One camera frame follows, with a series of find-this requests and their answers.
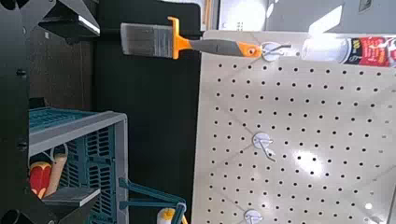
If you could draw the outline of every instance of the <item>red label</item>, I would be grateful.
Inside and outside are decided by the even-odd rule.
[[[346,63],[390,67],[396,66],[396,39],[363,37],[351,39],[351,52]]]

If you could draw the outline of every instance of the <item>paint roller handle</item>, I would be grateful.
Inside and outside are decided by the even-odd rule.
[[[49,187],[46,190],[44,197],[47,197],[54,193],[59,186],[59,181],[61,179],[62,171],[64,170],[64,164],[67,161],[66,154],[55,155],[55,162],[52,164],[52,171],[49,177]]]

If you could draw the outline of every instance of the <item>plastic crate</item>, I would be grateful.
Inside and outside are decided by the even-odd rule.
[[[95,113],[53,108],[30,111],[30,132],[83,119]],[[113,224],[117,222],[115,125],[85,134],[66,143],[68,159],[60,180],[60,188],[101,189],[86,223]]]
[[[67,143],[69,155],[60,187],[100,189],[88,223],[116,222],[114,128],[107,127]]]
[[[62,110],[50,107],[33,109],[29,111],[29,132],[38,132],[46,128],[65,124],[94,114],[95,113],[92,112]]]

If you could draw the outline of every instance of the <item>black wall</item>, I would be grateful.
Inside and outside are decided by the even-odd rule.
[[[171,25],[199,31],[200,8],[156,0],[101,0],[102,29],[121,22]],[[186,51],[180,59],[122,55],[120,41],[99,41],[94,53],[94,109],[126,113],[131,181],[187,200],[191,217],[201,56]],[[130,209],[131,223],[156,223],[158,210]]]

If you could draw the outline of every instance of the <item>paint brush handle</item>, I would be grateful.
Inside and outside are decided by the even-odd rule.
[[[262,56],[262,49],[259,46],[230,40],[190,40],[190,45],[191,49],[211,54],[248,58]]]
[[[172,21],[173,24],[173,59],[178,59],[178,53],[183,49],[194,49],[206,53],[248,58],[258,58],[262,56],[262,47],[257,45],[230,40],[186,39],[179,34],[178,18],[168,17],[168,20]]]

